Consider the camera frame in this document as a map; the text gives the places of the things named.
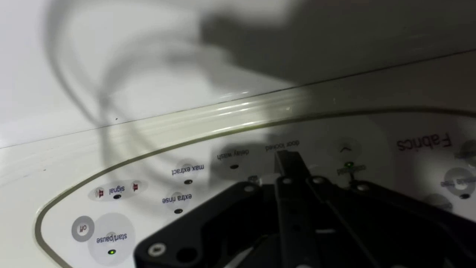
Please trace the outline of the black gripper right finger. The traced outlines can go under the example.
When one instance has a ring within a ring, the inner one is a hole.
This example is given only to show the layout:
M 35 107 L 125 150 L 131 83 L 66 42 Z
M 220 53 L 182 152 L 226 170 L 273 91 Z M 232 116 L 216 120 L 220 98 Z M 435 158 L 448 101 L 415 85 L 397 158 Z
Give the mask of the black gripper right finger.
M 363 202 L 350 190 L 335 186 L 322 176 L 311 177 L 308 184 L 316 198 L 331 208 L 332 214 L 369 259 L 372 268 L 392 268 L 394 247 L 389 235 L 384 234 L 384 225 L 369 214 Z

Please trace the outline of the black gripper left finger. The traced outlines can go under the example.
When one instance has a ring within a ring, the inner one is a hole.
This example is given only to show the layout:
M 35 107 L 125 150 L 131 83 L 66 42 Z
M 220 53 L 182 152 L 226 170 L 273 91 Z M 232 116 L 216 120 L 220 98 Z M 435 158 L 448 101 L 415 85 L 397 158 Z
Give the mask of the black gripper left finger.
M 322 268 L 305 193 L 310 171 L 298 152 L 278 152 L 275 164 L 280 173 L 275 181 L 275 198 L 283 266 Z

